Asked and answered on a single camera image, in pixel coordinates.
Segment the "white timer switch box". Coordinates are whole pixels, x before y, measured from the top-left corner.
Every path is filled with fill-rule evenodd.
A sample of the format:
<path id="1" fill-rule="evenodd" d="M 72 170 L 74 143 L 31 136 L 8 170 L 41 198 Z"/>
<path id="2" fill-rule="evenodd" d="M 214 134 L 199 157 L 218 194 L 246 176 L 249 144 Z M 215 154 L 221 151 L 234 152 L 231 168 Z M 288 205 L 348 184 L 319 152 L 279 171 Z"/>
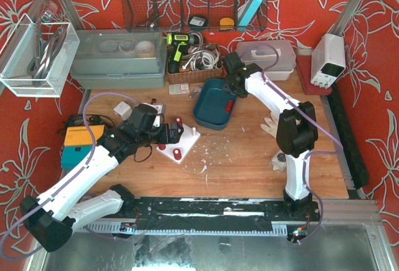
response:
<path id="1" fill-rule="evenodd" d="M 278 173 L 286 170 L 286 156 L 282 152 L 277 152 L 271 159 L 272 169 Z"/>

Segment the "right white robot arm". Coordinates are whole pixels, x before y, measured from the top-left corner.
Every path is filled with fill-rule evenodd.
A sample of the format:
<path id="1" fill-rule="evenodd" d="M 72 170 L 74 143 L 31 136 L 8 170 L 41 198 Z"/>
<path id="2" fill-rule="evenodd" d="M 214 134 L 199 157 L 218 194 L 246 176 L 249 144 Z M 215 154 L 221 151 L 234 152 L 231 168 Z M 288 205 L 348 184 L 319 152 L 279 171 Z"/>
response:
<path id="1" fill-rule="evenodd" d="M 245 65 L 236 52 L 224 56 L 223 66 L 226 70 L 225 92 L 240 98 L 254 95 L 278 117 L 276 141 L 287 164 L 284 210 L 291 217 L 304 213 L 312 203 L 305 156 L 314 149 L 318 139 L 313 104 L 290 97 L 267 77 L 262 68 L 257 64 Z"/>

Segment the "red large spring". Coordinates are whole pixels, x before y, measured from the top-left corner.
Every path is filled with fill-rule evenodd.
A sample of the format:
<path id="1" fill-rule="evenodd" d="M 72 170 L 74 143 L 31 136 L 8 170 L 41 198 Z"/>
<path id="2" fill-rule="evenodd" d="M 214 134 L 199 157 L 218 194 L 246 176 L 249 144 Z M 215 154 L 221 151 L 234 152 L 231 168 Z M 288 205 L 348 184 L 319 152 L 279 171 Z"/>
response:
<path id="1" fill-rule="evenodd" d="M 174 159 L 175 159 L 175 160 L 177 160 L 177 161 L 181 160 L 181 159 L 182 159 L 181 150 L 180 150 L 179 148 L 175 148 L 175 149 L 173 150 L 173 156 L 174 156 Z"/>

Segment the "dark green plastic tray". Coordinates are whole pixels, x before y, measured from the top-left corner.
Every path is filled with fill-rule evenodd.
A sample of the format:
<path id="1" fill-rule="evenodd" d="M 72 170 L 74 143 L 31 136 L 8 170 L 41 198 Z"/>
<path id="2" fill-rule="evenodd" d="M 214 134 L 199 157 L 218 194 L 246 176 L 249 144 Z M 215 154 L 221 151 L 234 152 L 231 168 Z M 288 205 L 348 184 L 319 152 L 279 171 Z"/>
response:
<path id="1" fill-rule="evenodd" d="M 220 78 L 205 81 L 193 109 L 195 122 L 200 126 L 218 131 L 227 127 L 234 108 L 226 113 L 225 106 L 228 100 L 234 100 L 235 106 L 237 97 L 222 90 L 223 82 Z"/>

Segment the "red spring front tray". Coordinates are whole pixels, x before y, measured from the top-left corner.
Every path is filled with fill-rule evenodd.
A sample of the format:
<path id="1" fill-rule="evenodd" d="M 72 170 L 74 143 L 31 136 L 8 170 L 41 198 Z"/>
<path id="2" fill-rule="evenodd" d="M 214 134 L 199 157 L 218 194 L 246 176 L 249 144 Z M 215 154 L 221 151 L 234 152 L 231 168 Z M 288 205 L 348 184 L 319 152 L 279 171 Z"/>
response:
<path id="1" fill-rule="evenodd" d="M 166 149 L 166 145 L 165 144 L 158 144 L 158 148 L 160 149 L 160 150 L 165 150 Z"/>

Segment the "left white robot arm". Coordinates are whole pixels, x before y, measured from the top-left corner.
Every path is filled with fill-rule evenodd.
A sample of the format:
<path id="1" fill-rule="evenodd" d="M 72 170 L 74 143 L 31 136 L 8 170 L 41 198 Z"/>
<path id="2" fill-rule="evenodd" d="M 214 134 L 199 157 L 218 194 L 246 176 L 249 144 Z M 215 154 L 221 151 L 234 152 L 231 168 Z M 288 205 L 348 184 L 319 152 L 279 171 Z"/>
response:
<path id="1" fill-rule="evenodd" d="M 160 123 L 153 106 L 141 103 L 130 117 L 104 132 L 90 153 L 64 178 L 37 197 L 26 196 L 20 203 L 24 227 L 43 248 L 61 248 L 79 229 L 103 216 L 128 212 L 134 195 L 117 184 L 89 201 L 79 199 L 104 175 L 141 147 L 176 144 L 184 132 L 182 123 Z"/>

